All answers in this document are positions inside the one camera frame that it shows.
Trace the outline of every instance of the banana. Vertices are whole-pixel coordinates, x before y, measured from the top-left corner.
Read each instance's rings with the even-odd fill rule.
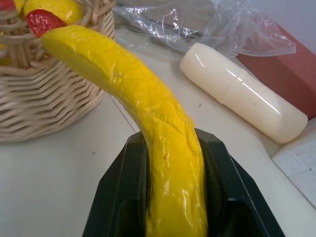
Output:
[[[134,54],[93,30],[72,25],[41,38],[58,59],[118,98],[139,125],[152,180],[146,236],[206,237],[202,151],[171,90]]]

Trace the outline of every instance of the fake fruit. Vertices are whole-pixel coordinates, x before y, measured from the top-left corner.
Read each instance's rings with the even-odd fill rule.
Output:
[[[25,3],[24,0],[14,0],[14,2],[15,2],[15,7],[16,7],[17,12],[20,13]]]
[[[50,11],[67,24],[83,18],[82,9],[74,0],[28,0],[23,8],[24,15],[36,9]]]
[[[34,11],[31,11],[26,16],[26,21],[29,25],[33,26],[31,27],[31,30],[37,37],[41,37],[50,29],[55,29],[67,25],[59,17],[43,9],[36,9]]]
[[[146,236],[206,237],[202,151],[172,91],[137,56],[93,30],[71,25],[41,39],[54,56],[118,98],[140,127],[152,181]]]

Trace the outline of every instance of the white table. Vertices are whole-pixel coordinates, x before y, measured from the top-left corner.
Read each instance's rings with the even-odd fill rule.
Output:
[[[254,178],[288,237],[316,233],[316,210],[274,165],[279,145],[185,78],[181,56],[124,31],[129,44],[174,90],[197,128],[215,134]],[[65,130],[25,143],[0,144],[0,237],[79,237],[99,180],[138,127],[106,95]]]

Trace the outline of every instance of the clear plastic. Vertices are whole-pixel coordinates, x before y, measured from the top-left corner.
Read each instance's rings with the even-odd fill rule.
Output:
[[[186,53],[196,42],[227,57],[239,53],[277,56],[296,52],[277,24],[248,0],[117,0],[116,23]]]

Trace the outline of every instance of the white bottle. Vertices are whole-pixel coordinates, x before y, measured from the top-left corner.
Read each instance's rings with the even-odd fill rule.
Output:
[[[180,68],[221,104],[278,143],[291,141],[307,125],[304,113],[207,45],[194,44]]]

